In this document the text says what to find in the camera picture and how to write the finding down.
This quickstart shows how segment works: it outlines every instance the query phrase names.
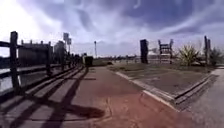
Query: road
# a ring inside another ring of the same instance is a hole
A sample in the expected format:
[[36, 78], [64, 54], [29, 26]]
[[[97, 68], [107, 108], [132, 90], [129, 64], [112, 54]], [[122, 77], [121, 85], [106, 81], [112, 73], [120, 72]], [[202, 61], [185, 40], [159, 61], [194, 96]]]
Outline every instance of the road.
[[224, 127], [224, 69], [217, 69], [212, 72], [218, 78], [200, 97], [192, 104], [187, 113], [193, 115], [193, 119], [203, 125], [204, 128]]
[[198, 128], [104, 67], [76, 69], [1, 105], [12, 128]]

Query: tree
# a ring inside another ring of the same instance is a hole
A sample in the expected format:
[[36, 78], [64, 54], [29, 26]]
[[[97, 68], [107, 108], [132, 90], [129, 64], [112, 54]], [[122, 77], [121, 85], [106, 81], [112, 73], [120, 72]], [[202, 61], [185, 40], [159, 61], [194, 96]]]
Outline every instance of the tree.
[[199, 55], [199, 52], [191, 45], [185, 45], [179, 50], [179, 53], [181, 63], [186, 66], [191, 66]]

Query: signpost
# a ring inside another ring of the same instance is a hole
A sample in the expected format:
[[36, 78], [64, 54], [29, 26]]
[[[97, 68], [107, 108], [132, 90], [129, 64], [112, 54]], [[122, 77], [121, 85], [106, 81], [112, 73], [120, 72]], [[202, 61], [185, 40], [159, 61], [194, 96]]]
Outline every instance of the signpost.
[[67, 49], [66, 47], [66, 44], [68, 43], [68, 40], [69, 40], [69, 34], [68, 33], [63, 33], [63, 40], [65, 41], [65, 48]]
[[72, 44], [72, 39], [68, 38], [67, 45], [68, 45], [68, 52], [70, 53], [70, 45]]

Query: sign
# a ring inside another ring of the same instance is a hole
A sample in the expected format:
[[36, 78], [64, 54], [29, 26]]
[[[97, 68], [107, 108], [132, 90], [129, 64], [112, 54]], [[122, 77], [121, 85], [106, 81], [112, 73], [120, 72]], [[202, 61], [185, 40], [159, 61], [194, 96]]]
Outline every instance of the sign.
[[69, 39], [69, 34], [68, 33], [63, 33], [63, 40], [68, 41]]
[[71, 38], [68, 38], [68, 40], [67, 40], [67, 44], [68, 44], [68, 45], [71, 45], [71, 44], [72, 44], [72, 39], [71, 39]]

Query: grass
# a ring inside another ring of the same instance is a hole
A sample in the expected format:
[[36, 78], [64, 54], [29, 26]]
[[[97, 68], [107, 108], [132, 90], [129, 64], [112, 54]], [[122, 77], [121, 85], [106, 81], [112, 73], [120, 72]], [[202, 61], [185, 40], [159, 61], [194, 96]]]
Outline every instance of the grass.
[[93, 66], [97, 67], [97, 66], [107, 66], [108, 63], [110, 63], [110, 61], [104, 61], [101, 59], [94, 59], [93, 60]]
[[200, 73], [209, 73], [214, 70], [214, 67], [204, 67], [204, 66], [181, 66], [178, 64], [123, 64], [123, 65], [112, 65], [108, 66], [112, 71], [138, 71], [145, 70], [148, 68], [153, 69], [173, 69], [180, 71], [193, 71]]

